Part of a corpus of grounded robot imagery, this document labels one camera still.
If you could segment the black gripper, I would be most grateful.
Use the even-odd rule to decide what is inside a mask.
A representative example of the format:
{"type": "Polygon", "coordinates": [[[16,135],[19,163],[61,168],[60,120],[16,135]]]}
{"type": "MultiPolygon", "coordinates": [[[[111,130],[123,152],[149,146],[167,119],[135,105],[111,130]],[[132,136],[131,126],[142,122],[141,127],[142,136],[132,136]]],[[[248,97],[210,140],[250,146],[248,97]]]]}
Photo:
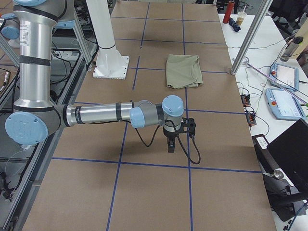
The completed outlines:
{"type": "Polygon", "coordinates": [[[165,136],[167,137],[168,152],[174,153],[174,151],[175,151],[175,139],[177,138],[178,133],[176,131],[173,131],[173,132],[165,131],[165,136]]]}

